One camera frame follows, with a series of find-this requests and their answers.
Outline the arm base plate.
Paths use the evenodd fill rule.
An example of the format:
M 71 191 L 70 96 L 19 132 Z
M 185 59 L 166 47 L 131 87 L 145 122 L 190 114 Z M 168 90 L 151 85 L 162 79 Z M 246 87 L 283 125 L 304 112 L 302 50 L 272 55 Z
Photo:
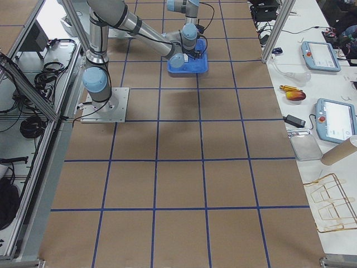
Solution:
M 108 103 L 103 104 L 94 102 L 91 103 L 91 96 L 89 93 L 86 96 L 86 101 L 90 104 L 85 105 L 83 114 L 80 119 L 82 123 L 124 123 L 126 120 L 127 105 L 129 99 L 129 88 L 112 88 L 112 96 Z

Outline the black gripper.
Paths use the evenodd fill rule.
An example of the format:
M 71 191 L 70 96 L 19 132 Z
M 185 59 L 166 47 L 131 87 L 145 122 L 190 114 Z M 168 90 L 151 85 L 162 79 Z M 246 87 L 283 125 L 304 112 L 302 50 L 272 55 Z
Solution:
M 201 51 L 197 49 L 186 50 L 186 55 L 189 57 L 189 59 L 200 59 Z

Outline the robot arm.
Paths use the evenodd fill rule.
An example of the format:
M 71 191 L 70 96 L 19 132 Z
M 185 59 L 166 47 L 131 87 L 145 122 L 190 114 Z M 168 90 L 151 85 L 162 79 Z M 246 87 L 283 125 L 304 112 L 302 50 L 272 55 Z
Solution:
M 185 15 L 185 23 L 197 25 L 199 0 L 167 0 L 167 10 Z
M 174 69 L 191 66 L 185 60 L 202 58 L 196 49 L 199 32 L 195 25 L 199 10 L 198 1 L 168 1 L 167 9 L 185 15 L 182 29 L 158 33 L 140 17 L 130 12 L 125 1 L 88 1 L 90 7 L 90 48 L 86 59 L 92 66 L 104 69 L 109 63 L 109 52 L 122 52 L 129 42 L 141 42 L 163 58 Z

